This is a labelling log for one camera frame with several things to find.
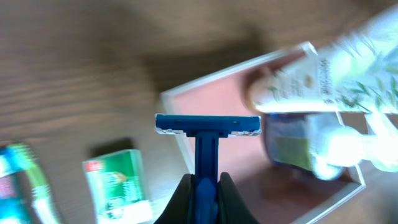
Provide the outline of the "blue disposable razor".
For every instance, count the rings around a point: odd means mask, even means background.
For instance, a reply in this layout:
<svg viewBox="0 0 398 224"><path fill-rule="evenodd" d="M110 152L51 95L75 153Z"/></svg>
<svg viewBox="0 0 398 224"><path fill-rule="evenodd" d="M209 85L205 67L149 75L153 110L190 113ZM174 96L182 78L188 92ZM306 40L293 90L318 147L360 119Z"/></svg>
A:
<svg viewBox="0 0 398 224"><path fill-rule="evenodd" d="M258 116L155 116L155 130L160 134L184 133L195 138L195 194L192 224L215 224L218 218L217 186L218 146L221 138L257 136L261 132Z"/></svg>

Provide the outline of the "green white toothbrush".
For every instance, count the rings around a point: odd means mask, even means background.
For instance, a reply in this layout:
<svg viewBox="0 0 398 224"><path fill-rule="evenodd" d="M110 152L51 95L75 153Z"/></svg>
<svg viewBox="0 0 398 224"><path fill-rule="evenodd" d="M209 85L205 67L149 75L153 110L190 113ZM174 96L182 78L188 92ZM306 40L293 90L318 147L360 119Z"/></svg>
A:
<svg viewBox="0 0 398 224"><path fill-rule="evenodd" d="M53 204L50 184L31 148L22 142L8 144L7 148L17 168L27 176L32 188L32 207L40 221L44 224L62 224L63 220Z"/></svg>

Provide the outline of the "green white toothpaste tube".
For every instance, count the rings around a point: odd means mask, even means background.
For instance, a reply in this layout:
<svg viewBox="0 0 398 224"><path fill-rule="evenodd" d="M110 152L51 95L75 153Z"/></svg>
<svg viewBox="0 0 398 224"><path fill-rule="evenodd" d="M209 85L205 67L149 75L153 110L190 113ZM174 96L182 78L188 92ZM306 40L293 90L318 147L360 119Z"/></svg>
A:
<svg viewBox="0 0 398 224"><path fill-rule="evenodd" d="M31 224L16 174L22 168L11 150L1 147L1 224Z"/></svg>

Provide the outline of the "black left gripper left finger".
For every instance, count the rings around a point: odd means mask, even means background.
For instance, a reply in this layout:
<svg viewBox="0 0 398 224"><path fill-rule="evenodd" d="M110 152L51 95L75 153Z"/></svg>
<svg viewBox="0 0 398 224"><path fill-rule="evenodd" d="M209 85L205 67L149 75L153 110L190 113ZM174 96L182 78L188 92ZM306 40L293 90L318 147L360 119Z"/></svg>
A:
<svg viewBox="0 0 398 224"><path fill-rule="evenodd" d="M195 176L183 175L165 210L154 224L192 224L195 219Z"/></svg>

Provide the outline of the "clear bottle with dark base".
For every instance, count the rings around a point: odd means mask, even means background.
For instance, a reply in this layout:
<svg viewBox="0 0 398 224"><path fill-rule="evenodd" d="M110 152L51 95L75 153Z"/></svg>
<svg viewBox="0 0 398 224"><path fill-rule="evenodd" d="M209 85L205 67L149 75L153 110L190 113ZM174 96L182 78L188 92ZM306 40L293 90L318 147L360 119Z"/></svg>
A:
<svg viewBox="0 0 398 224"><path fill-rule="evenodd" d="M364 117L366 134L343 124L337 112L271 114L265 133L269 159L307 170L321 180L337 179L361 161L370 161L384 172L397 172L397 128L382 113Z"/></svg>

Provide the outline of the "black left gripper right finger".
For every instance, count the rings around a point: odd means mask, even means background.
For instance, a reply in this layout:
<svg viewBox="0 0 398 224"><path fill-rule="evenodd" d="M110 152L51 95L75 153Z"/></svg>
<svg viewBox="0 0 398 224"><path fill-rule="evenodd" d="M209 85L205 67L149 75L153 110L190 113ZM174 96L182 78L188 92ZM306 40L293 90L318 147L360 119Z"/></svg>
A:
<svg viewBox="0 0 398 224"><path fill-rule="evenodd" d="M259 224L227 172L221 173L217 191L218 224Z"/></svg>

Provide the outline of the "white cream tube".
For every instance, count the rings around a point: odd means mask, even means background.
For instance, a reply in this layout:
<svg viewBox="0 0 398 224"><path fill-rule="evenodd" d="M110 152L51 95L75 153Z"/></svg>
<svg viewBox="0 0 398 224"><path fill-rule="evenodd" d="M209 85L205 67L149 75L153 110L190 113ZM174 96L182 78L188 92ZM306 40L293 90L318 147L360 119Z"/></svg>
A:
<svg viewBox="0 0 398 224"><path fill-rule="evenodd" d="M253 83L263 113L397 113L397 6Z"/></svg>

